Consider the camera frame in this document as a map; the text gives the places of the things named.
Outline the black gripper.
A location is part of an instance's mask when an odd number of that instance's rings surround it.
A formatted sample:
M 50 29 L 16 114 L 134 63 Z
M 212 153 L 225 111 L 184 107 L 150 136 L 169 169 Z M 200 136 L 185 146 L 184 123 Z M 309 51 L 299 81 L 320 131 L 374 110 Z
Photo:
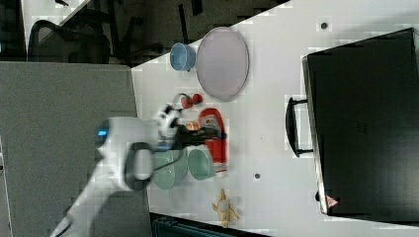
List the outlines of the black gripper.
M 198 146 L 205 143 L 205 140 L 227 138 L 227 134 L 221 130 L 206 128 L 201 135 L 198 130 L 188 130 L 180 125 L 175 135 L 174 150 L 182 150 L 188 146 Z

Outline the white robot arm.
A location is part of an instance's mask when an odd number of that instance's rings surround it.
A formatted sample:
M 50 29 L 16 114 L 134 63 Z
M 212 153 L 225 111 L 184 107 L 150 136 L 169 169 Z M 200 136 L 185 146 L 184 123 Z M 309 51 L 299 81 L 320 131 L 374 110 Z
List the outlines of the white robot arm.
M 102 159 L 49 237 L 90 237 L 93 221 L 109 197 L 147 187 L 159 169 L 154 163 L 155 153 L 203 145 L 210 139 L 223 140 L 226 133 L 214 127 L 191 131 L 179 124 L 176 116 L 159 116 L 108 118 L 96 136 Z

